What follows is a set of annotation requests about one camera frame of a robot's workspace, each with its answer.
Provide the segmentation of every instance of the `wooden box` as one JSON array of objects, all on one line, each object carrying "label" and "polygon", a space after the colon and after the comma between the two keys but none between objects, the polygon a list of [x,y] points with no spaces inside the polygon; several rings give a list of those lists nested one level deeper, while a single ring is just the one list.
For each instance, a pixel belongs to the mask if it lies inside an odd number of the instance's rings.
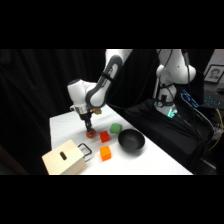
[{"label": "wooden box", "polygon": [[42,157],[49,175],[78,175],[86,167],[83,152],[72,140]]}]

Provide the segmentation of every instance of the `black bowl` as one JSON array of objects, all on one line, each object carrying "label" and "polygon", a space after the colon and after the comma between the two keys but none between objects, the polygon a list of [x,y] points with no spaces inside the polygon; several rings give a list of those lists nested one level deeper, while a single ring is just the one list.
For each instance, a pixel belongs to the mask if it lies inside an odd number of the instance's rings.
[{"label": "black bowl", "polygon": [[145,138],[140,132],[128,129],[119,134],[118,142],[125,151],[137,153],[145,145]]}]

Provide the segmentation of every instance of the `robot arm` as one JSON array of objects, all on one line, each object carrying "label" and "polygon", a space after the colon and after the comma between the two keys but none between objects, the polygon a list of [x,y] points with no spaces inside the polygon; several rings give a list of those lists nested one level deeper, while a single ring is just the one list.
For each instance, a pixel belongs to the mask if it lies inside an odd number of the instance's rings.
[{"label": "robot arm", "polygon": [[161,65],[157,69],[157,77],[160,81],[160,92],[156,109],[165,116],[173,118],[177,113],[174,104],[177,90],[174,83],[187,84],[189,81],[191,82],[195,78],[196,70],[189,65],[189,59],[185,50],[163,49],[159,59]]},{"label": "robot arm", "polygon": [[133,49],[107,49],[106,66],[98,83],[74,80],[68,85],[69,95],[80,118],[85,121],[87,132],[93,135],[91,115],[107,102],[109,90]]}]

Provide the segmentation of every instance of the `black curtain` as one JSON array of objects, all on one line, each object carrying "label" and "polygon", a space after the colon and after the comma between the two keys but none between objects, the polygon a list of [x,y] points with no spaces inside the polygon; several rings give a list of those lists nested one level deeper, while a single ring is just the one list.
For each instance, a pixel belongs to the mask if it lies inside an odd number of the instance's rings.
[{"label": "black curtain", "polygon": [[[191,64],[204,71],[213,51],[189,50]],[[111,89],[111,104],[126,108],[137,100],[155,58],[154,49],[133,51]],[[152,97],[158,65],[139,103]],[[30,174],[47,174],[41,157],[51,150],[49,118],[69,112],[68,83],[97,82],[104,66],[105,49],[0,49],[0,145]]]}]

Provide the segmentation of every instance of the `white table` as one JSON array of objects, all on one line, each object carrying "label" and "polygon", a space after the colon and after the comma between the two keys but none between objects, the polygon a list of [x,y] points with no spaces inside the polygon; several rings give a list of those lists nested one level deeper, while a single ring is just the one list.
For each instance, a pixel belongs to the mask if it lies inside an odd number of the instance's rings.
[{"label": "white table", "polygon": [[[122,124],[123,130],[135,128],[108,106],[102,108],[102,112],[92,117],[93,128],[97,132],[94,139],[86,137],[85,123],[76,112],[50,119],[52,149],[71,139],[77,146],[85,143],[93,151],[93,158],[87,162],[88,168],[82,175],[192,175],[147,137],[140,155],[123,151],[118,143],[118,135],[109,132],[111,125]],[[99,135],[102,131],[108,131],[110,142],[102,144]],[[112,158],[103,162],[100,148],[107,145]]]}]

